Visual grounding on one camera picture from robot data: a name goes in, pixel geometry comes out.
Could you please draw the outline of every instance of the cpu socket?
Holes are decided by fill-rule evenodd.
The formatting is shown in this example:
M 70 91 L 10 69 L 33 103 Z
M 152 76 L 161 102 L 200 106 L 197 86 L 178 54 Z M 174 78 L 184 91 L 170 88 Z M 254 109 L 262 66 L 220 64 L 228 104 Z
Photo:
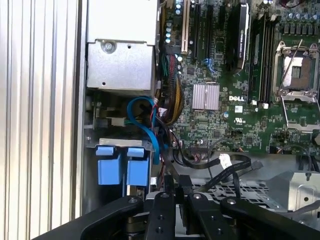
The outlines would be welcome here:
M 316 43 L 309 47 L 300 45 L 297 48 L 298 46 L 287 46 L 284 41 L 277 46 L 274 58 L 273 93 L 275 101 L 282 103 L 288 129 L 312 133 L 313 130 L 320 130 L 320 125 L 302 126 L 298 123 L 290 123 L 286 103 L 295 100 L 314 103 L 320 112 L 319 48 Z

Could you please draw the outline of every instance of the motherboard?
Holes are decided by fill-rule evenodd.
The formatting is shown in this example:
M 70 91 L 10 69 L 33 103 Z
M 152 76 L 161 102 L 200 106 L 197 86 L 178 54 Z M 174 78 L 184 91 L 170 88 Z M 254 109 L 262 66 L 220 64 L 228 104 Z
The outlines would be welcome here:
M 319 0 L 175 0 L 164 11 L 184 91 L 173 125 L 183 149 L 227 138 L 244 152 L 320 154 Z

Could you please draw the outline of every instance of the green motherboard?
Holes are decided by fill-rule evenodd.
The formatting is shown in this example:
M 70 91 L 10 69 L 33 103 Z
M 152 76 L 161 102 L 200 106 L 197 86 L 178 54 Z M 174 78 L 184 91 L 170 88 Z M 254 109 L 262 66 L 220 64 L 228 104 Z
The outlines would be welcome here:
M 184 3 L 182 0 L 176 0 L 175 4 L 183 6 Z M 307 48 L 313 44 L 318 46 L 320 42 L 318 19 L 314 17 L 312 19 L 314 21 L 310 22 L 309 18 L 319 12 L 320 3 L 309 1 L 301 6 L 287 9 L 273 1 L 267 8 L 261 7 L 260 1 L 250 2 L 246 58 L 243 69 L 236 74 L 232 74 L 226 66 L 226 45 L 228 31 L 230 31 L 228 18 L 237 3 L 215 0 L 201 1 L 198 4 L 201 5 L 200 14 L 190 13 L 189 34 L 191 36 L 194 34 L 196 25 L 198 28 L 197 44 L 200 47 L 194 48 L 192 44 L 195 43 L 192 41 L 189 43 L 187 54 L 179 54 L 179 52 L 176 54 L 176 57 L 180 57 L 178 68 L 185 103 L 178 122 L 174 124 L 174 131 L 181 140 L 182 147 L 190 149 L 196 146 L 207 149 L 212 142 L 228 138 L 241 146 L 244 152 L 277 153 L 277 150 L 283 146 L 300 145 L 309 149 L 312 155 L 319 155 L 320 148 L 314 141 L 319 134 L 317 129 L 320 123 L 318 102 L 297 99 L 286 101 L 284 104 L 273 94 L 272 88 L 275 84 L 281 84 L 284 74 L 282 65 L 285 59 L 279 57 L 279 67 L 275 66 L 274 61 L 275 51 L 280 44 L 297 46 L 302 40 L 301 46 Z M 173 8 L 166 9 L 165 17 L 167 31 L 170 32 L 168 35 L 170 38 L 167 39 L 166 44 L 177 49 L 182 44 L 183 17 L 179 14 L 181 12 L 173 6 Z M 297 13 L 299 13 L 298 17 L 308 16 L 307 21 L 302 18 L 293 19 L 292 16 L 294 17 Z M 274 22 L 272 26 L 272 33 L 265 31 L 266 28 L 260 29 L 257 26 L 267 14 L 277 16 L 277 22 Z M 274 42 L 273 50 L 268 48 L 268 41 Z M 194 51 L 197 52 L 197 59 L 194 58 Z M 209 58 L 212 59 L 213 71 L 209 71 L 203 62 L 207 56 L 206 51 L 209 51 Z M 267 62 L 270 74 L 274 74 L 275 69 L 278 69 L 279 77 L 271 85 L 262 86 L 265 80 L 261 78 L 261 71 L 266 70 L 260 65 L 265 64 L 263 58 L 266 55 L 272 58 L 272 61 Z M 308 62 L 307 67 L 309 68 L 305 71 L 311 72 L 310 82 L 318 88 L 319 55 L 316 57 L 317 59 L 311 59 Z M 194 87 L 197 84 L 219 86 L 216 110 L 199 110 L 193 107 Z M 267 107 L 259 104 L 259 100 L 265 97 L 272 102 Z M 299 125 L 302 129 L 308 125 L 316 127 L 312 131 L 305 131 L 290 128 L 287 123 Z M 232 144 L 226 143 L 221 144 L 218 150 L 232 151 L 232 148 Z M 298 152 L 299 149 L 293 147 L 287 153 L 297 154 Z

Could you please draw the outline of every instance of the silver heatsink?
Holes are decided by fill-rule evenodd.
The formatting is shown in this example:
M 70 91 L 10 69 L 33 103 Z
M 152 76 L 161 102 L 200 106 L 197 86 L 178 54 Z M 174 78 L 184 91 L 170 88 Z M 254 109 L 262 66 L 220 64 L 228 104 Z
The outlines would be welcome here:
M 194 84 L 192 109 L 218 110 L 220 85 Z

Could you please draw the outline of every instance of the ribbed aluminum panel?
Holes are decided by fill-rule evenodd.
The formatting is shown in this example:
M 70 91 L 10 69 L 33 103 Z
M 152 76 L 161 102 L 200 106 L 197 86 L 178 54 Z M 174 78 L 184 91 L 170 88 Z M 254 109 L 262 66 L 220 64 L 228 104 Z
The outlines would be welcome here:
M 206 110 L 218 110 L 219 109 L 219 85 L 207 85 L 206 86 Z
M 73 217 L 77 0 L 0 0 L 0 240 Z
M 192 96 L 192 108 L 196 110 L 205 109 L 206 101 L 206 85 L 194 84 Z
M 194 84 L 192 108 L 195 110 L 219 109 L 220 85 Z

